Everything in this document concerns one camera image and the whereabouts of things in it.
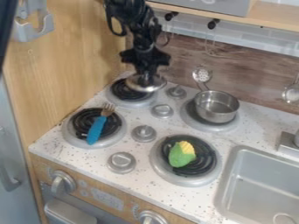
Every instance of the black coil burner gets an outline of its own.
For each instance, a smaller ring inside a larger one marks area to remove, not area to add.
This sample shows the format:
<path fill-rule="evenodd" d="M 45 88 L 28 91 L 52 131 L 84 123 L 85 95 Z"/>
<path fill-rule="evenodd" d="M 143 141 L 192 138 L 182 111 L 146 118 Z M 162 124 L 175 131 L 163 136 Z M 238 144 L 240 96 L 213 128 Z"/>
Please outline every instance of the black coil burner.
<path fill-rule="evenodd" d="M 184 167 L 173 167 L 172 170 L 175 174 L 185 177 L 200 176 L 205 175 L 215 168 L 217 164 L 215 151 L 209 144 L 194 136 L 171 136 L 167 137 L 161 143 L 161 155 L 167 164 L 169 164 L 168 156 L 170 154 L 170 149 L 175 145 L 175 143 L 181 141 L 187 141 L 193 145 L 197 158 Z"/>
<path fill-rule="evenodd" d="M 153 95 L 152 93 L 147 94 L 130 89 L 126 85 L 125 79 L 117 80 L 114 84 L 112 84 L 110 89 L 113 95 L 123 101 L 144 100 L 150 98 Z"/>
<path fill-rule="evenodd" d="M 102 108 L 85 108 L 72 117 L 73 128 L 79 139 L 86 139 L 87 133 L 94 123 L 94 120 L 101 115 Z M 113 113 L 107 118 L 104 124 L 102 137 L 113 135 L 122 126 L 121 118 Z"/>

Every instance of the sink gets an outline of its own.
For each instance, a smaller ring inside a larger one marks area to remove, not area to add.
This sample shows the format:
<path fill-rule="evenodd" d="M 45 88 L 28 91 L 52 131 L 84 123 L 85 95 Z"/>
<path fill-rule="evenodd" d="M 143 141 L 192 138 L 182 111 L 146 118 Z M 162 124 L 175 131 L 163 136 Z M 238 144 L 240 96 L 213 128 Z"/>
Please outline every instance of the sink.
<path fill-rule="evenodd" d="M 214 200 L 241 224 L 299 224 L 299 164 L 253 148 L 234 148 Z"/>

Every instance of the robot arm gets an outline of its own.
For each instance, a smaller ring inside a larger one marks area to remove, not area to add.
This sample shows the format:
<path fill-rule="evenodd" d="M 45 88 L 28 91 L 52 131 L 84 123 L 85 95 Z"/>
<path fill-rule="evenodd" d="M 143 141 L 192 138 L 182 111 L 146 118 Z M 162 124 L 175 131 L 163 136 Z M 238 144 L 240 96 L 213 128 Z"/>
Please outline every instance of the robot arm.
<path fill-rule="evenodd" d="M 170 55 L 156 48 L 156 39 L 162 31 L 154 11 L 144 0 L 105 0 L 106 16 L 111 32 L 117 36 L 126 36 L 127 29 L 133 34 L 133 48 L 120 53 L 122 62 L 135 66 L 139 86 L 151 85 L 157 68 L 168 66 Z M 116 32 L 112 18 L 119 21 L 121 32 Z"/>

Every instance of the blue brush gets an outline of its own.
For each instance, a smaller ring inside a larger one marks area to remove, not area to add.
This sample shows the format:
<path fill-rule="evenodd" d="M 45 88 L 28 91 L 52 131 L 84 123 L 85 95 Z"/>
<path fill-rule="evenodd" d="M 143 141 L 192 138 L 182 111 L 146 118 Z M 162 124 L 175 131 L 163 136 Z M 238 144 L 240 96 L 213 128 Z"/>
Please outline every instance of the blue brush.
<path fill-rule="evenodd" d="M 89 145 L 95 144 L 99 140 L 106 120 L 107 118 L 103 115 L 96 118 L 96 120 L 93 123 L 93 126 L 89 129 L 87 134 L 87 143 Z"/>

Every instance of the speckled countertop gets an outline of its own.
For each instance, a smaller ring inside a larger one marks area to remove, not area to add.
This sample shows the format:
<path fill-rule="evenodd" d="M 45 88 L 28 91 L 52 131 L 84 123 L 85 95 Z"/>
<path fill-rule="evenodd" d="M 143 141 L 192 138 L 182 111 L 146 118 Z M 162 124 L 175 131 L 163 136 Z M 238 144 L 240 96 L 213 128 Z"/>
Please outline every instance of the speckled countertop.
<path fill-rule="evenodd" d="M 169 83 L 165 88 L 174 86 Z M 261 151 L 278 154 L 276 142 L 282 131 L 294 133 L 299 127 L 297 115 L 279 110 L 257 106 L 251 103 L 240 103 L 240 125 L 237 129 L 226 133 L 205 133 L 188 127 L 179 116 L 181 105 L 191 99 L 197 89 L 185 87 L 187 99 L 172 100 L 165 95 L 165 89 L 159 91 L 156 104 L 168 103 L 175 110 L 175 115 L 166 120 L 153 117 L 148 108 L 117 108 L 128 124 L 126 136 L 111 147 L 99 150 L 82 150 L 67 143 L 61 134 L 61 126 L 56 126 L 30 146 L 30 152 L 49 159 L 60 165 L 97 179 L 110 186 L 123 190 L 179 214 L 198 223 L 233 223 L 221 216 L 213 205 L 219 178 L 210 185 L 188 188 L 170 184 L 156 175 L 150 166 L 149 154 L 153 143 L 137 143 L 131 136 L 131 130 L 139 125 L 147 124 L 156 129 L 158 139 L 168 135 L 189 134 L 200 137 L 212 144 L 219 152 L 222 165 L 236 145 L 247 145 Z M 90 107 L 100 107 L 106 100 L 105 90 L 99 92 L 93 99 L 79 110 Z M 112 173 L 106 163 L 110 155 L 126 151 L 133 154 L 137 160 L 136 169 L 131 173 L 119 175 Z"/>

